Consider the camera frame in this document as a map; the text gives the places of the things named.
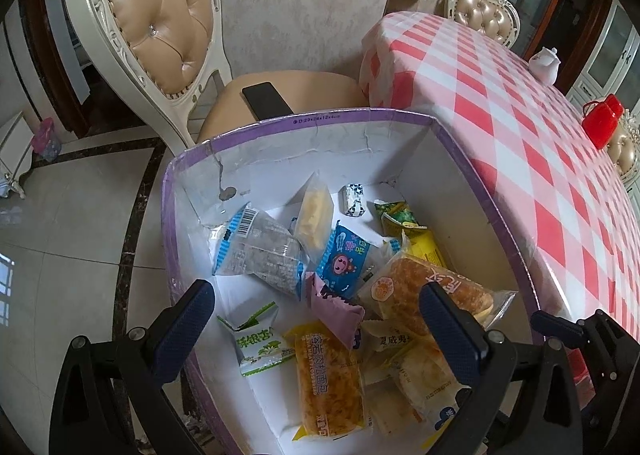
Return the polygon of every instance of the black phone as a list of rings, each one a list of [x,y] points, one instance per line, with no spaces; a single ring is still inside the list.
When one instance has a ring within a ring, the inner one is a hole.
[[[242,89],[242,95],[257,120],[293,114],[287,101],[282,99],[282,96],[271,83],[246,86]]]

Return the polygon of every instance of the dining table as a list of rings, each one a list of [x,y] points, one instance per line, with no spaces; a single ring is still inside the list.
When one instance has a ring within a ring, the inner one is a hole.
[[[533,306],[571,321],[602,309],[638,339],[640,231],[582,114],[508,48],[440,16],[388,14],[362,45],[370,106],[433,115],[469,157],[524,258]]]

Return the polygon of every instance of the pink trash bag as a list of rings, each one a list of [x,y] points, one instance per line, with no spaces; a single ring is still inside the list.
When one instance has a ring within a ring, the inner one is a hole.
[[[38,131],[31,139],[33,151],[40,155],[44,160],[52,162],[60,154],[62,144],[53,132],[53,119],[47,117],[43,120]]]

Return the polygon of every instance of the beige leather upholstery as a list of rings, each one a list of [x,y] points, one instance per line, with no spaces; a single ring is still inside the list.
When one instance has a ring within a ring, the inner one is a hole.
[[[231,81],[218,96],[200,129],[197,142],[254,123],[256,119],[244,101],[242,89],[264,82],[270,82],[276,88],[295,114],[369,106],[358,83],[340,74],[307,70],[246,74]]]
[[[488,0],[458,0],[454,8],[454,21],[471,27],[504,45],[513,23],[504,8]]]
[[[631,133],[623,123],[619,123],[609,144],[607,153],[616,165],[618,173],[623,176],[629,173],[636,163],[636,143],[634,143]]]
[[[511,48],[520,18],[508,0],[445,0],[445,16]]]
[[[196,79],[213,31],[211,0],[109,0],[122,36],[167,95]]]

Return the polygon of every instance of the red thermos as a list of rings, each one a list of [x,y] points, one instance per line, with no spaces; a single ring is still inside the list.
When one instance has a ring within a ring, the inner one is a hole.
[[[582,128],[596,149],[603,149],[618,127],[624,107],[618,98],[609,94],[604,101],[591,101],[584,105]]]

